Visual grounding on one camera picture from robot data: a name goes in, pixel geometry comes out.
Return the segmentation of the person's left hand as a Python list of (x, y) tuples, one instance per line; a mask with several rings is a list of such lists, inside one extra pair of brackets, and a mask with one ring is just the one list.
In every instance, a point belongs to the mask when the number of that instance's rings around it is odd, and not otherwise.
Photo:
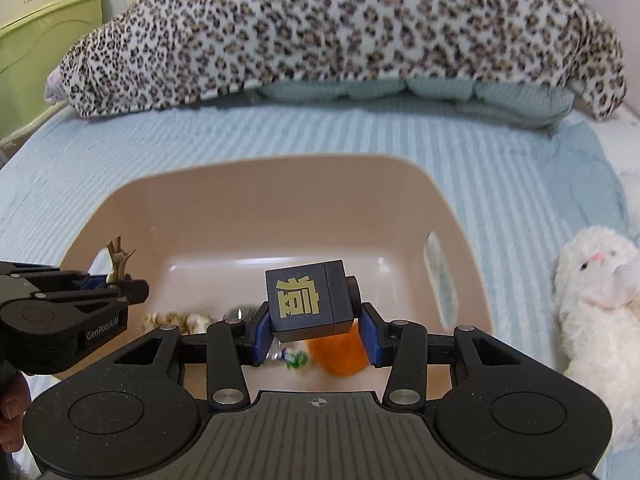
[(23, 447), (23, 419), (31, 403), (29, 385), (24, 375), (17, 373), (1, 397), (0, 444), (3, 452), (14, 453)]

